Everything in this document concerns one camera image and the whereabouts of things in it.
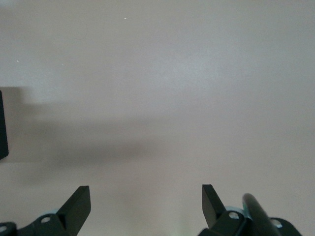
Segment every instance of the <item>bolt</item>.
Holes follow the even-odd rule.
[[[43,223],[47,223],[48,221],[50,221],[49,216],[42,218],[40,222],[43,224]]]
[[[7,228],[7,226],[0,226],[0,233],[6,231]]]
[[[277,228],[282,228],[282,224],[279,220],[271,220],[271,222],[276,226]]]
[[[238,220],[240,218],[236,212],[230,212],[228,216],[233,220]]]

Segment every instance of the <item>screw head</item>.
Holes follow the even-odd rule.
[[[282,224],[280,223],[279,220],[273,219],[273,220],[271,220],[271,222],[272,222],[272,223],[274,224],[274,226],[276,226],[278,229],[279,229],[279,228],[282,228]]]
[[[231,219],[233,219],[233,220],[238,220],[240,217],[239,217],[239,215],[236,213],[236,212],[230,212],[229,214],[228,214],[228,216],[231,218]]]
[[[47,223],[48,221],[50,221],[50,217],[46,216],[46,217],[42,218],[40,222],[43,224],[43,223]]]
[[[7,228],[7,226],[0,226],[0,233],[6,231]]]

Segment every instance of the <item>black bracket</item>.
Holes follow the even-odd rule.
[[[0,236],[76,236],[91,211],[88,186],[79,187],[56,214],[46,214],[17,230],[13,222],[0,223]]]
[[[8,140],[6,137],[2,92],[0,91],[0,160],[8,155]]]
[[[243,196],[244,210],[227,210],[212,185],[202,186],[202,210],[208,224],[199,236],[301,236],[281,218],[269,218],[256,198]]]

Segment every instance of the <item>black object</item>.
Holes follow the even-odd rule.
[[[9,155],[8,140],[6,137],[2,92],[0,91],[0,159],[8,155]]]
[[[244,211],[227,210],[212,185],[202,186],[202,210],[208,224],[199,236],[301,236],[286,220],[269,218],[255,197],[243,196]]]
[[[80,186],[56,214],[43,215],[19,230],[13,222],[0,223],[0,236],[76,236],[90,211],[90,189]]]

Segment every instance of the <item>beige surface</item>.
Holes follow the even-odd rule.
[[[0,222],[79,185],[79,236],[196,236],[201,185],[315,231],[315,1],[0,0]]]

